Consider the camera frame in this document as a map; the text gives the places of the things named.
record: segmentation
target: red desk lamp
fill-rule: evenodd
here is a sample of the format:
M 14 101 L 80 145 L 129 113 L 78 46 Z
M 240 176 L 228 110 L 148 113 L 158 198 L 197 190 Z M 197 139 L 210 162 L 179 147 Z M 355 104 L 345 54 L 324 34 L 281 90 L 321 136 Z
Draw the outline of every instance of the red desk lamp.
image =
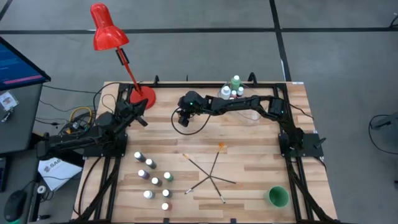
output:
M 129 39 L 121 29 L 113 25 L 111 15 L 104 4 L 95 3 L 91 6 L 90 11 L 97 28 L 94 34 L 94 50 L 108 50 L 116 48 L 116 53 L 122 65 L 125 66 L 135 85 L 136 90 L 132 91 L 130 102 L 137 103 L 143 99 L 148 99 L 146 109 L 150 108 L 154 105 L 156 100 L 155 92 L 148 86 L 138 85 L 128 65 L 129 59 L 126 57 L 124 50 L 120 48 L 120 46 L 127 44 Z

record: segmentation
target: lamp shade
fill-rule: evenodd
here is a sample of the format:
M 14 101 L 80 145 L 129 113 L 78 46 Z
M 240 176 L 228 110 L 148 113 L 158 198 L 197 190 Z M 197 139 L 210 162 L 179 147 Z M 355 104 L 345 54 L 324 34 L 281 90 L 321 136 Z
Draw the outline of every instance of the lamp shade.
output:
M 97 28 L 94 35 L 94 50 L 108 50 L 129 42 L 125 33 L 113 25 L 108 8 L 102 3 L 95 3 L 90 8 Z

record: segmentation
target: paintbrush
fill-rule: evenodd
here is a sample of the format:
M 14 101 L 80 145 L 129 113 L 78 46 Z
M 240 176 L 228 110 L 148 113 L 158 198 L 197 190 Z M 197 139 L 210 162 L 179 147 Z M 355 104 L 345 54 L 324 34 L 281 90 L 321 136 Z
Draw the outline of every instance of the paintbrush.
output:
M 224 146 L 223 143 L 219 143 L 219 144 L 218 144 L 218 151 L 217 151 L 217 154 L 216 154 L 216 159 L 214 159 L 214 163 L 213 163 L 213 166 L 211 167 L 210 175 L 211 175 L 211 173 L 213 172 L 214 166 L 216 165 L 216 161 L 217 161 L 218 154 L 220 153 L 221 148 L 222 148 L 223 146 Z
M 207 176 L 209 176 L 208 175 L 208 173 L 206 173 L 206 171 L 204 171 L 202 168 L 200 168 L 196 163 L 194 163 L 187 155 L 185 155 L 185 154 L 182 154 L 185 158 L 187 158 L 193 165 L 195 165 L 197 168 L 199 168 L 202 172 L 204 172 Z
M 218 188 L 217 188 L 216 184 L 214 183 L 214 181 L 213 181 L 213 179 L 212 179 L 211 177 L 210 177 L 210 180 L 211 180 L 211 182 L 213 183 L 213 185 L 214 185 L 214 188 L 216 189 L 216 191 L 217 191 L 218 195 L 220 196 L 220 198 L 221 198 L 221 201 L 223 201 L 223 203 L 225 203 L 225 200 L 224 200 L 223 196 L 221 196 L 221 193 L 220 193 L 220 191 L 218 190 Z
M 227 181 L 227 182 L 229 182 L 229 183 L 231 183 L 231 184 L 237 184 L 236 182 L 233 182 L 233 181 L 230 181 L 230 180 L 226 180 L 226 179 L 222 179 L 222 178 L 219 178 L 219 177 L 215 177 L 215 176 L 210 176 L 210 177 L 212 177 L 212 178 L 216 178 L 216 179 L 219 179 L 219 180 L 223 180 L 223 181 Z
M 195 186 L 193 186 L 191 189 L 187 190 L 187 191 L 185 192 L 185 194 L 191 192 L 195 187 L 198 187 L 198 186 L 199 186 L 201 183 L 203 183 L 205 180 L 209 179 L 209 177 L 210 177 L 210 176 L 207 176 L 207 177 L 204 178 L 201 182 L 195 184 Z

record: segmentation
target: red lamp base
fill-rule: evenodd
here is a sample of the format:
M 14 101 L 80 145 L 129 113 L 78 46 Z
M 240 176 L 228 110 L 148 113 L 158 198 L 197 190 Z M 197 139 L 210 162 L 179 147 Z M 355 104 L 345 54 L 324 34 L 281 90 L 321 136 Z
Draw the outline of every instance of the red lamp base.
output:
M 142 95 L 138 93 L 138 91 L 133 90 L 130 95 L 130 103 L 137 103 L 141 100 L 148 99 L 148 104 L 146 109 L 151 108 L 156 101 L 155 91 L 148 86 L 141 86 Z

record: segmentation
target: computer mouse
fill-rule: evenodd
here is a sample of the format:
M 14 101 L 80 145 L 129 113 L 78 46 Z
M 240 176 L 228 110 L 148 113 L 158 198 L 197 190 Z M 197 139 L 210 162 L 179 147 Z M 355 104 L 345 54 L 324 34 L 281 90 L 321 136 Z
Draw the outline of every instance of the computer mouse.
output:
M 17 190 L 7 199 L 6 206 L 4 206 L 4 219 L 7 222 L 14 222 L 18 220 L 24 211 L 26 201 L 26 192 Z

